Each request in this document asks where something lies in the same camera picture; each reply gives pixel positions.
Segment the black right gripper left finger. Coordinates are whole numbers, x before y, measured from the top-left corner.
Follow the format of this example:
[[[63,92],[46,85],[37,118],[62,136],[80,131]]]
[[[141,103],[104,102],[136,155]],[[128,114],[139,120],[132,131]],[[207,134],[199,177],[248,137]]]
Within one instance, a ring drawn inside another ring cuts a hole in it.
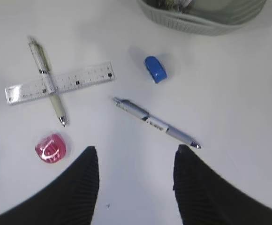
[[[33,197],[0,215],[0,225],[89,225],[99,190],[94,146]]]

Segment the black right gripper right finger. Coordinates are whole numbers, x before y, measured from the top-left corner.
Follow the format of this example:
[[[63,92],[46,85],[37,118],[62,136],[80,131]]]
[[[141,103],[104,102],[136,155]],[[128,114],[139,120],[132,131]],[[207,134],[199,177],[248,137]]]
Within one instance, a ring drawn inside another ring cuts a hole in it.
[[[174,158],[174,185],[184,225],[272,225],[272,209],[213,171],[187,145]]]

